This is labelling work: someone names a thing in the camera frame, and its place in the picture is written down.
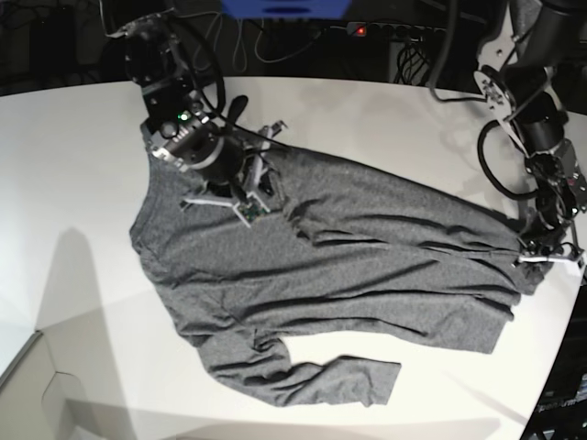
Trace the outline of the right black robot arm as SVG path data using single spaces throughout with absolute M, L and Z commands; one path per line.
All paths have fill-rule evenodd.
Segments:
M 193 27 L 163 12 L 136 17 L 112 35 L 126 42 L 127 75 L 140 87 L 148 112 L 141 125 L 145 145 L 154 158 L 198 175 L 200 183 L 185 194 L 182 209 L 222 207 L 251 226 L 271 210 L 266 155 L 278 146 L 275 138 L 286 125 L 278 120 L 257 131 L 240 126 L 249 99 L 226 99 L 216 58 L 210 60 L 216 85 L 216 101 L 211 103 L 176 27 L 198 42 L 204 40 Z

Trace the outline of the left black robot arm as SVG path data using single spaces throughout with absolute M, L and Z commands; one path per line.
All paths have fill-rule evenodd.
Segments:
M 584 272 L 585 252 L 565 236 L 575 234 L 575 219 L 586 210 L 586 177 L 565 134 L 568 113 L 552 79 L 585 21 L 583 1 L 503 1 L 481 42 L 474 73 L 494 116 L 478 137 L 483 173 L 499 193 L 531 207 L 518 236 L 518 263 L 561 264 L 578 274 Z M 497 127 L 522 153 L 534 190 L 510 191 L 490 171 L 484 142 Z

